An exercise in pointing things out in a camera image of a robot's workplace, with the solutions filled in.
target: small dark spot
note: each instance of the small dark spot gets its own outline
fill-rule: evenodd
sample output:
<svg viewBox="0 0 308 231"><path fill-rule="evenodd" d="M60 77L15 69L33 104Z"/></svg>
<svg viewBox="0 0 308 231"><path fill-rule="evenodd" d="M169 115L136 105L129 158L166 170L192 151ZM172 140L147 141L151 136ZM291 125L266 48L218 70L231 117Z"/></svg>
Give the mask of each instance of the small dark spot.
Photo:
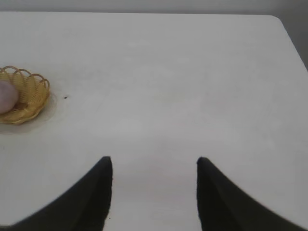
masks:
<svg viewBox="0 0 308 231"><path fill-rule="evenodd" d="M27 103L17 103L14 108L17 110L24 110L27 107L28 107Z"/></svg>

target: white table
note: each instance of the white table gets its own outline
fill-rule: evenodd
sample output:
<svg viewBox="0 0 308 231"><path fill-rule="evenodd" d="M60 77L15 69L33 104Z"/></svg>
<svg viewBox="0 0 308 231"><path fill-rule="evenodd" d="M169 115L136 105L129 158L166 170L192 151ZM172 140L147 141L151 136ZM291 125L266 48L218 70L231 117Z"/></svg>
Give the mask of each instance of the white table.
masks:
<svg viewBox="0 0 308 231"><path fill-rule="evenodd" d="M0 125L1 225L109 155L106 231L200 230L200 156L308 228L308 73L277 18L6 12L0 28L0 66L53 92L33 122Z"/></svg>

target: egg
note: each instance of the egg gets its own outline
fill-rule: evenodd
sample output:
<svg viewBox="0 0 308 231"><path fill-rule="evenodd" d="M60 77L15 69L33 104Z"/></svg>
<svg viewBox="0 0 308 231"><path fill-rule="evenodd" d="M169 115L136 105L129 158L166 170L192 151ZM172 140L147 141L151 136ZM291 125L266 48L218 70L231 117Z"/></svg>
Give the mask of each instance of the egg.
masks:
<svg viewBox="0 0 308 231"><path fill-rule="evenodd" d="M9 81L0 80L0 114L6 113L18 101L18 91Z"/></svg>

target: woven basket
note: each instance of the woven basket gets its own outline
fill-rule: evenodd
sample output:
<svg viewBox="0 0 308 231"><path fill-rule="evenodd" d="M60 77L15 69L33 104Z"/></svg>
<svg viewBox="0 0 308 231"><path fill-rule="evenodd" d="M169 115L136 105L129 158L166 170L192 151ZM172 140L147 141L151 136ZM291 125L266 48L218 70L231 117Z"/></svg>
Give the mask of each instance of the woven basket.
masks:
<svg viewBox="0 0 308 231"><path fill-rule="evenodd" d="M32 74L13 66L0 68L0 80L12 83L19 92L14 108L0 115L0 123L22 124L35 118L46 106L50 92L49 81L39 74Z"/></svg>

